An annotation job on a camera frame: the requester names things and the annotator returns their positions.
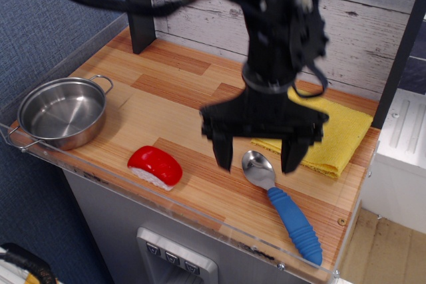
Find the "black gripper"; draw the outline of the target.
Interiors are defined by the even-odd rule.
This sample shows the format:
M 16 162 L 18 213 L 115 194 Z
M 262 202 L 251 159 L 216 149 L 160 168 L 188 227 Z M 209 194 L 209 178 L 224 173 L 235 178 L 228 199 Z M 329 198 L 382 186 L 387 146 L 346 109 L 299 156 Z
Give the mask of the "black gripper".
M 281 170 L 297 169 L 309 147 L 322 140 L 329 115 L 290 100 L 294 81 L 280 85 L 243 74 L 244 90 L 234 98 L 200 109 L 202 134 L 212 141 L 217 165 L 229 172 L 233 137 L 282 140 Z

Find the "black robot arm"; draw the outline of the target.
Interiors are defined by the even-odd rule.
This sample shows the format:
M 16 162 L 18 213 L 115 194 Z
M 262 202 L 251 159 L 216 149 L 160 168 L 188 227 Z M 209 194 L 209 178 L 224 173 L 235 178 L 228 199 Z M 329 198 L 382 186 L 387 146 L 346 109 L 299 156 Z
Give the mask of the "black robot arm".
M 245 89 L 232 100 L 201 109 L 202 133 L 211 140 L 217 164 L 225 170 L 232 164 L 233 139 L 247 137 L 280 140 L 282 171 L 293 172 L 308 148 L 322 140 L 329 119 L 288 97 L 303 69 L 327 86 L 315 65 L 325 55 L 328 41 L 319 0 L 229 1 L 241 7 L 249 36 L 242 69 Z

